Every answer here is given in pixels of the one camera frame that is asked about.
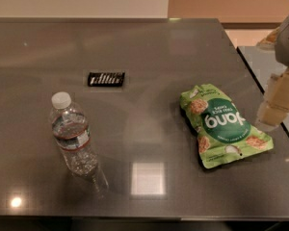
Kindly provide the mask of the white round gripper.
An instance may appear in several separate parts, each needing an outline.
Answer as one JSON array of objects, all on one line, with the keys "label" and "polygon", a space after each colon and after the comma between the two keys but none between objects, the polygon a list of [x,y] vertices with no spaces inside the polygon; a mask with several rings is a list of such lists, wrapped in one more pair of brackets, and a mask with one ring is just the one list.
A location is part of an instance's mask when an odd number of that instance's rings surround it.
[{"label": "white round gripper", "polygon": [[[275,44],[276,60],[289,67],[289,14],[280,24]],[[261,131],[277,128],[289,115],[289,68],[272,74],[264,92],[264,100],[257,111],[255,125]]]}]

